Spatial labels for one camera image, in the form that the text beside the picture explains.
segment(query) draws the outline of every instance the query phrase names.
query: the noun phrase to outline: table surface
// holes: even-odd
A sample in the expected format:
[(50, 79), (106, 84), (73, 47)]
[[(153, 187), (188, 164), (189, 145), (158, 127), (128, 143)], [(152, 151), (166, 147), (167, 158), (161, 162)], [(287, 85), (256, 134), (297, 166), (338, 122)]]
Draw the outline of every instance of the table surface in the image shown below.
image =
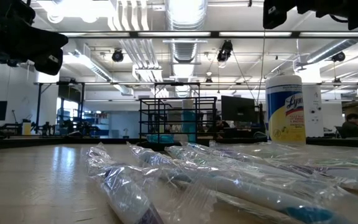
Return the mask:
[[(125, 145), (105, 145), (113, 159), (137, 164)], [(121, 223), (86, 177), (83, 155), (91, 145), (0, 150), (0, 223)], [(166, 201), (169, 190), (159, 193)], [(271, 223), (244, 209), (216, 203), (209, 223)], [(298, 223), (286, 220), (282, 223)]]

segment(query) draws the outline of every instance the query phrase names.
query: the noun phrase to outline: person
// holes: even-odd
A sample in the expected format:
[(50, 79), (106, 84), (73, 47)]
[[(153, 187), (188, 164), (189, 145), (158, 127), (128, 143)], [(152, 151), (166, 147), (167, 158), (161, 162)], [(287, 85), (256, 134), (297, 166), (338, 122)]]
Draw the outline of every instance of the person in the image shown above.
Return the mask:
[[(225, 122), (225, 121), (222, 121), (222, 118), (220, 116), (217, 116), (216, 117), (216, 132), (221, 132), (221, 131), (224, 131), (225, 128), (230, 128), (230, 125)], [(214, 132), (214, 127), (211, 126), (209, 129), (208, 129), (208, 132)]]
[(358, 138), (358, 115), (349, 114), (345, 123), (342, 124), (342, 134), (345, 138)]

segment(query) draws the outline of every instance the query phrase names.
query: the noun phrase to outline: computer monitor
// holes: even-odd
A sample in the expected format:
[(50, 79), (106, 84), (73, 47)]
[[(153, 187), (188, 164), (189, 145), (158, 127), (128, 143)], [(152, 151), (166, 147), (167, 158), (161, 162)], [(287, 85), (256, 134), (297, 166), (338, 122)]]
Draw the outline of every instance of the computer monitor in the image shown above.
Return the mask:
[(241, 97), (222, 96), (222, 119), (256, 123), (255, 101)]

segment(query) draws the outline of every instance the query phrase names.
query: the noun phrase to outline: lysol wipes container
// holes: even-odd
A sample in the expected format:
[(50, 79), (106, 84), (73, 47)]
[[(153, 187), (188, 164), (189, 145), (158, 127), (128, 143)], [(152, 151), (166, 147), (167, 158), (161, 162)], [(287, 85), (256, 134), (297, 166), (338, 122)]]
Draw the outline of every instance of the lysol wipes container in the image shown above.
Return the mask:
[(279, 75), (266, 81), (269, 139), (277, 143), (306, 144), (302, 79)]

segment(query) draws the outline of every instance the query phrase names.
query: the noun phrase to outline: ceiling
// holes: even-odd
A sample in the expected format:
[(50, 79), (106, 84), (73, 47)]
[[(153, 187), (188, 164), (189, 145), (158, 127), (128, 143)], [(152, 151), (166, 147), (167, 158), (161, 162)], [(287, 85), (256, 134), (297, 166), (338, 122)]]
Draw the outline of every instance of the ceiling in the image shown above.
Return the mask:
[[(75, 31), (110, 31), (106, 17), (100, 17), (94, 23), (84, 22), (79, 17), (65, 17), (58, 24), (48, 21), (47, 12), (43, 8), (43, 2), (33, 1), (32, 7), (37, 13), (35, 27), (58, 32)], [(165, 11), (162, 0), (149, 0), (148, 22), (151, 30), (166, 30)], [(263, 1), (254, 0), (252, 7), (247, 7), (247, 1), (209, 1), (204, 30), (262, 30)], [(347, 30), (347, 24), (341, 24), (325, 16), (317, 19), (313, 12), (299, 15), (296, 10), (288, 12), (286, 23), (275, 30)], [(208, 39), (207, 43), (199, 44), (198, 57), (195, 66), (192, 82), (204, 82), (206, 72), (211, 72), (213, 82), (242, 82), (244, 79), (251, 82), (259, 82), (261, 77), (269, 75), (270, 71), (278, 67), (285, 60), (293, 59), (296, 55), (310, 54), (324, 45), (333, 41), (332, 39), (299, 39), (298, 47), (296, 39), (233, 39), (235, 57), (232, 55), (226, 67), (218, 68), (216, 53), (222, 46), (224, 39)], [(115, 63), (111, 60), (114, 49), (122, 48), (117, 39), (76, 39), (77, 46), (86, 44), (91, 49), (92, 60), (97, 61), (111, 76), (120, 82), (136, 81), (132, 76), (132, 65), (130, 58), (124, 53), (124, 61)], [(168, 44), (161, 39), (152, 40), (155, 54), (162, 67), (162, 76), (165, 81), (173, 81), (172, 56)], [(334, 76), (351, 73), (358, 70), (358, 44), (344, 50), (346, 60), (344, 62), (322, 62), (320, 72), (322, 81), (332, 80)], [(73, 77), (78, 81), (98, 81), (96, 75), (86, 66), (78, 62), (65, 61), (61, 77)], [(358, 75), (344, 79), (343, 82), (358, 82)], [(92, 86), (92, 90), (117, 91), (115, 88), (103, 86)], [(204, 89), (227, 89), (229, 86), (204, 86)], [(332, 90), (333, 86), (323, 87), (325, 90)], [(342, 90), (354, 91), (356, 86), (345, 87)]]

